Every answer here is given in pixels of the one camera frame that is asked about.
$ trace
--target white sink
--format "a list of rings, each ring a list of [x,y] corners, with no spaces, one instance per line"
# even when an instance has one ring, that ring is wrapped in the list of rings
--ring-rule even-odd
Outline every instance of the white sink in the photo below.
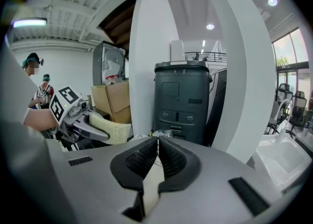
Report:
[[[254,157],[260,158],[272,182],[283,191],[297,180],[312,159],[289,135],[280,143],[275,142],[276,137],[264,135]]]

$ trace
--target black label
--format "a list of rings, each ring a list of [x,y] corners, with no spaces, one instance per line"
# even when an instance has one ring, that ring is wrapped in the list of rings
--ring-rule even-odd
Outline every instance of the black label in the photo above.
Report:
[[[59,93],[70,104],[73,104],[79,98],[69,87],[59,90]]]
[[[58,98],[56,96],[54,96],[51,104],[50,104],[50,109],[52,110],[52,113],[54,114],[55,118],[60,121],[63,113],[64,113],[64,109],[62,108]]]

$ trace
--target railing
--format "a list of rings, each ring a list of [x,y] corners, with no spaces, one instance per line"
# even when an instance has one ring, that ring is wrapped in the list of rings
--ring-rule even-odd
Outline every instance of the railing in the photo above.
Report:
[[[225,53],[216,52],[186,52],[185,60],[187,61],[207,61],[207,62],[222,62],[227,63],[227,57]]]

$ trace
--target person's hand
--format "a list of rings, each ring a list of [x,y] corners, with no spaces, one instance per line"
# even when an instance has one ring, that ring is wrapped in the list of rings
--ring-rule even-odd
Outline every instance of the person's hand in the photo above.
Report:
[[[38,103],[44,103],[44,102],[45,102],[45,99],[38,97],[38,98],[37,98],[37,101],[38,101]]]

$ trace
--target dark gray trash bin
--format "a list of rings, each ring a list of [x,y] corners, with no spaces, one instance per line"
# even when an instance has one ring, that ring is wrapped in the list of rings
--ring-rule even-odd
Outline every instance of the dark gray trash bin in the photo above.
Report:
[[[203,61],[155,66],[153,130],[171,129],[176,138],[203,144],[212,77]]]

